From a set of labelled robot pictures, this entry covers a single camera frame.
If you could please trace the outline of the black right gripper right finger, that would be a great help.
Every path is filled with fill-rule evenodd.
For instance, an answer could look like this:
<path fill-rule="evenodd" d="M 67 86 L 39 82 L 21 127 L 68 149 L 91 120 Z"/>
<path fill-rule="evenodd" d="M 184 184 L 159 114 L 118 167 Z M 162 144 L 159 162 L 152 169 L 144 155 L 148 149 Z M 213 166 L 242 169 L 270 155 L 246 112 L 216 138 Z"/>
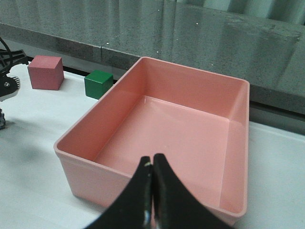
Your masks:
<path fill-rule="evenodd" d="M 230 229 L 184 186 L 164 154 L 153 157 L 153 201 L 158 229 Z"/>

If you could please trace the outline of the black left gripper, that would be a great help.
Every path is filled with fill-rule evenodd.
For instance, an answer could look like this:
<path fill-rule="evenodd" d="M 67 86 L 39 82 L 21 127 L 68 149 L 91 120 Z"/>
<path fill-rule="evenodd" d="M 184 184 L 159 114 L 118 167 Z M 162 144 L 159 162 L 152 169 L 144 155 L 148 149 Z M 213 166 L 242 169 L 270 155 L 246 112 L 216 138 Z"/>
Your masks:
<path fill-rule="evenodd" d="M 20 80 L 17 76 L 9 77 L 8 74 L 13 66 L 18 64 L 28 65 L 28 57 L 23 50 L 12 51 L 0 50 L 0 101 L 3 102 L 18 94 Z"/>

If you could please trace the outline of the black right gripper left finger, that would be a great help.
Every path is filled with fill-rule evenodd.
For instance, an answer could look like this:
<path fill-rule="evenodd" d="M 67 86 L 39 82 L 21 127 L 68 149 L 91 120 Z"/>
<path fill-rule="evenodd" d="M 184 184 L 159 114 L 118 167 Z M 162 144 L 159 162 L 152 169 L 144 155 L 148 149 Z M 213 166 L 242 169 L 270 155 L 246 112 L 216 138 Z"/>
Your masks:
<path fill-rule="evenodd" d="M 88 229 L 150 229 L 153 167 L 143 156 L 127 186 Z"/>

